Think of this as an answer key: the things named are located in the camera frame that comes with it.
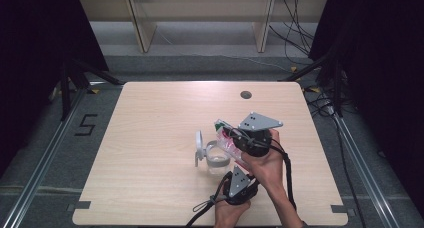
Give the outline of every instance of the gray floor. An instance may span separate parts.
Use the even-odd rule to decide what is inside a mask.
[[[129,23],[93,23],[110,67],[110,73],[125,81],[149,80],[263,80],[275,81],[287,77],[293,61],[308,63],[305,55],[287,46],[271,32],[266,52],[257,53],[250,24],[246,23],[163,23],[160,24],[150,51],[141,54]],[[284,34],[281,24],[273,24]],[[304,24],[313,33],[316,24]],[[313,81],[319,70],[303,77]],[[88,75],[91,81],[101,81]],[[76,227],[72,223],[72,207],[78,201],[97,149],[120,94],[119,87],[93,87],[97,93],[83,96],[66,130],[52,163],[41,181],[21,227]],[[306,99],[315,100],[320,93],[306,92]],[[424,221],[399,183],[387,161],[377,154],[378,145],[354,106],[346,105],[344,121],[357,143],[376,183],[390,204],[399,227],[424,227]],[[90,136],[76,136],[89,131],[80,127],[95,125]],[[45,108],[27,147],[21,149],[0,180],[0,221],[19,197],[38,161],[48,147],[61,117],[60,97]],[[332,169],[345,207],[353,211],[346,227],[362,227],[359,211],[367,227],[384,227],[349,154],[345,151],[348,174],[359,207],[343,171],[343,159],[334,122],[329,117],[314,116],[314,123]]]

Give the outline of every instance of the aluminum rail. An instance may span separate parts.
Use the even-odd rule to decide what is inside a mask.
[[[68,116],[65,118],[65,120],[60,122],[55,134],[53,135],[53,138],[46,148],[46,151],[44,152],[34,172],[32,173],[31,178],[25,185],[22,193],[20,194],[12,209],[9,211],[9,214],[2,224],[3,228],[16,228],[21,224],[29,206],[31,205],[32,200],[34,199],[35,194],[37,193],[37,189],[40,186],[41,181],[47,173],[47,170],[53,161],[57,150],[59,149],[66,131],[68,130],[69,124],[75,115],[75,111],[77,110],[78,105],[80,104],[86,92],[87,91],[85,89],[77,91]]]
[[[371,170],[369,169],[367,163],[362,157],[362,154],[358,149],[355,140],[350,134],[349,129],[347,128],[343,118],[339,117],[337,114],[334,115],[334,118],[337,122],[337,125],[340,127],[341,135],[345,141],[346,148],[349,152],[350,157],[352,158],[353,164],[355,165],[355,168],[358,171],[362,182],[364,183],[365,189],[367,190],[368,195],[371,198],[371,201],[373,202],[375,209],[377,210],[377,213],[380,216],[381,221],[383,222],[384,227],[400,227],[390,204],[384,197],[383,192],[381,191],[376,180],[374,179]]]

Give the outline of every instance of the black round hole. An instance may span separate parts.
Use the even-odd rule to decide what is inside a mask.
[[[252,97],[252,93],[250,93],[249,91],[242,91],[242,92],[240,93],[240,96],[241,96],[243,99],[250,99],[250,98]]]

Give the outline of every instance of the wrist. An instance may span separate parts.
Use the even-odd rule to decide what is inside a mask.
[[[265,187],[265,190],[267,191],[269,197],[273,202],[275,201],[288,201],[288,197],[286,194],[286,190],[284,189],[284,186],[282,183],[280,184],[273,184]]]
[[[214,228],[233,228],[237,222],[225,222],[222,220],[215,221]]]

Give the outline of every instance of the floor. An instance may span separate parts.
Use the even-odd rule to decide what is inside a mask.
[[[287,27],[282,24],[272,26],[284,37],[288,32]],[[272,31],[268,35],[265,52],[258,53],[252,28],[247,23],[160,23],[149,52],[144,54],[139,51],[131,23],[94,22],[92,27],[110,66],[111,74],[122,80],[232,80],[235,72],[238,72],[239,78],[245,77],[240,79],[274,80],[278,79],[280,74],[284,77],[291,69],[300,69],[303,64],[311,62],[299,49],[286,45]],[[313,34],[316,24],[302,24],[302,27]],[[291,32],[289,39],[301,44],[299,36],[294,32]],[[204,68],[207,72],[188,72],[191,71],[193,61],[194,65],[200,66],[201,70]],[[147,70],[138,67],[140,62],[143,62]],[[210,63],[219,64],[220,67],[210,70]],[[229,66],[234,68],[233,72],[229,71]],[[175,76],[163,76],[160,72],[156,74],[156,71],[149,70],[153,69],[152,67],[164,69],[167,74],[171,72]],[[251,71],[256,73],[241,76],[246,69],[252,69]],[[255,69],[259,72],[262,70],[264,74],[256,75],[258,70]],[[148,71],[153,71],[156,76],[147,74]],[[181,71],[184,71],[183,76],[178,74]],[[302,78],[300,83],[308,83],[306,87],[311,84],[313,86],[313,78],[317,72],[319,70]],[[92,76],[89,76],[89,79],[101,81]],[[318,92],[313,89],[306,90],[305,98],[310,101],[311,115],[349,214],[346,227],[424,227],[422,217],[384,159],[384,154],[379,153],[378,144],[374,142],[354,103],[345,103],[345,115],[336,121],[339,126],[346,125],[348,130],[345,134],[349,134],[354,142],[354,147],[349,148],[349,142],[346,142],[349,139],[342,139],[345,143],[341,149],[337,136],[338,126],[333,119],[325,115],[326,112],[331,112],[331,109],[326,107],[328,100],[317,100],[322,98],[323,89]],[[19,151],[0,180],[2,224],[9,217],[7,214],[16,207],[14,204],[19,202],[21,192],[25,192],[25,187],[31,185],[28,181],[34,180],[34,170],[39,168],[39,161],[45,158],[45,151],[50,150],[51,157],[47,158],[46,169],[35,175],[39,177],[34,186],[35,193],[30,197],[28,206],[19,210],[23,216],[19,216],[22,220],[17,221],[17,224],[20,227],[76,227],[72,223],[72,211],[84,187],[119,94],[119,87],[109,85],[94,86],[88,93],[77,91],[73,96],[77,102],[75,107],[78,108],[75,109],[67,127],[63,127],[59,122],[60,96],[52,99],[33,134],[28,138],[28,146]],[[85,120],[85,124],[95,124],[89,136],[78,135],[90,132],[89,127],[81,127],[82,120]],[[352,159],[352,156],[358,153],[360,159],[365,162],[365,177],[363,171],[358,169],[358,161]],[[364,181],[375,184],[374,188],[382,195],[383,200],[378,195],[375,200],[376,196],[370,193],[370,186]],[[378,207],[381,201],[389,204],[388,211],[392,212],[389,216],[392,218],[385,218],[384,214],[379,213],[387,211]]]

